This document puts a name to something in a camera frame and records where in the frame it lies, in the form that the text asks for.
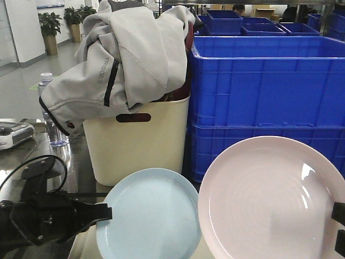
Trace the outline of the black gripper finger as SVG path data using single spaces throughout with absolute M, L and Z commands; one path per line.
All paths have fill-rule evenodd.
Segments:
M 345 204 L 343 202 L 334 202 L 331 217 L 338 223 L 345 223 Z
M 111 220 L 113 218 L 112 208 L 106 203 L 90 204 L 74 201 L 73 233 L 79 234 L 87 231 L 99 221 Z
M 339 229 L 337 232 L 335 251 L 340 255 L 345 255 L 345 231 Z

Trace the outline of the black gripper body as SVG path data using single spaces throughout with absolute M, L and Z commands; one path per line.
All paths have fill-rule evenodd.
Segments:
M 42 246 L 50 242 L 63 243 L 75 237 L 73 233 L 74 201 L 62 190 L 63 183 L 47 189 L 48 179 L 59 176 L 53 168 L 61 164 L 55 155 L 41 155 L 17 166 L 12 174 L 22 171 L 25 181 L 17 202 L 1 201 L 1 250 Z

